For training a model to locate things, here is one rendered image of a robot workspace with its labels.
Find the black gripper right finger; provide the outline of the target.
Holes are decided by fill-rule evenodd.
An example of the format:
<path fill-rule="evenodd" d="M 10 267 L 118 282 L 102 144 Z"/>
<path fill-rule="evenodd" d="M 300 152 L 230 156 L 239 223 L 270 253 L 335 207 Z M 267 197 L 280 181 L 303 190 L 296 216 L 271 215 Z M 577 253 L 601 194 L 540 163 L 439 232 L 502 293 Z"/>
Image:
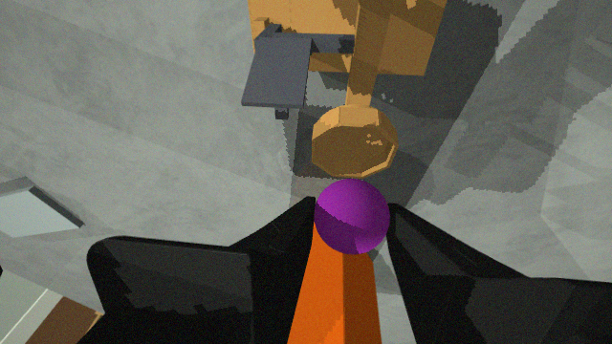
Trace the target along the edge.
<path fill-rule="evenodd" d="M 390 258 L 417 344 L 565 344 L 612 335 L 612 283 L 529 277 L 388 204 Z"/>

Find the purple ball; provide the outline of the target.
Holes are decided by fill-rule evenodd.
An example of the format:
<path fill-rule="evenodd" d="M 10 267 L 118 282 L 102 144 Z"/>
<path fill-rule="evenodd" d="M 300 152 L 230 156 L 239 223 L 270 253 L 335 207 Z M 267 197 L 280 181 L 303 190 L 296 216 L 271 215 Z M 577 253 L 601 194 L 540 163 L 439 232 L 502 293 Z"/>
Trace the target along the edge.
<path fill-rule="evenodd" d="M 390 225 L 390 212 L 383 194 L 372 184 L 344 179 L 330 184 L 319 195 L 314 220 L 327 246 L 355 255 L 382 242 Z"/>

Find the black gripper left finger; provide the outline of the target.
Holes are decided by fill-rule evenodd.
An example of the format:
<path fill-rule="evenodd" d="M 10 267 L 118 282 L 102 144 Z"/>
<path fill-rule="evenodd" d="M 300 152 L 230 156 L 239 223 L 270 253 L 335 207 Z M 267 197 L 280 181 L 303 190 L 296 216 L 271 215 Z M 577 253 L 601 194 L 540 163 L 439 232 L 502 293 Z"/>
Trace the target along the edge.
<path fill-rule="evenodd" d="M 94 243 L 86 262 L 104 312 L 119 305 L 225 319 L 237 344 L 287 344 L 315 206 L 307 196 L 229 247 L 127 235 Z"/>

